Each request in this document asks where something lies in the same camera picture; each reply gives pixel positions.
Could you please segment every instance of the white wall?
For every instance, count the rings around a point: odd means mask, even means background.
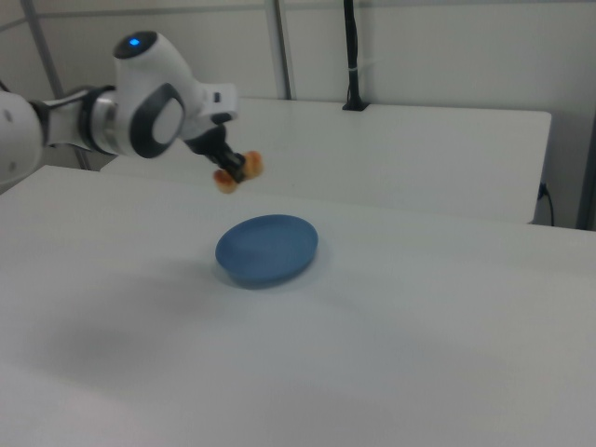
[[[64,89],[114,83],[115,44],[150,29],[180,50],[200,80],[234,82],[244,97],[278,97],[264,0],[36,0],[35,6]]]
[[[596,105],[596,3],[387,6],[403,3],[357,9],[363,96],[552,113],[544,179],[557,225],[575,226]],[[342,2],[284,6],[296,98],[344,101]],[[549,220],[546,203],[536,218]]]
[[[0,31],[0,79],[11,91],[27,99],[52,99],[44,66],[29,26],[23,19],[19,0],[0,2],[0,27],[3,27]],[[78,168],[75,154],[68,147],[45,149],[39,167],[44,165]],[[2,187],[0,193],[10,186]]]

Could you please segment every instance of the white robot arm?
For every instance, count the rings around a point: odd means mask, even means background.
[[[0,183],[30,173],[46,145],[153,158],[177,138],[236,183],[245,180],[244,157],[225,143],[224,123],[237,117],[233,84],[200,83],[176,48],[155,32],[125,37],[114,57],[115,87],[81,88],[46,102],[0,93]]]

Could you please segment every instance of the blue plate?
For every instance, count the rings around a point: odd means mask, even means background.
[[[222,236],[215,257],[237,281],[266,283],[290,278],[315,257],[318,235],[303,219],[284,215],[256,217]]]

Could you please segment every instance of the table surface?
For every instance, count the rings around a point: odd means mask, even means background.
[[[298,278],[214,249],[311,222]],[[594,445],[596,235],[45,167],[0,196],[0,445]]]
[[[528,223],[549,138],[543,112],[241,100],[237,152],[263,153],[242,187],[397,210]],[[213,165],[182,142],[152,160],[119,157],[102,172],[211,184]]]

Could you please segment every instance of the desk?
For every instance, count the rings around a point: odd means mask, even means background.
[[[538,112],[242,100],[229,124],[237,152],[261,151],[247,191],[528,223],[550,115]],[[211,184],[213,166],[181,142],[153,160],[120,157],[102,172]]]
[[[245,290],[238,222],[314,263]],[[45,167],[0,196],[0,445],[596,440],[596,235]]]

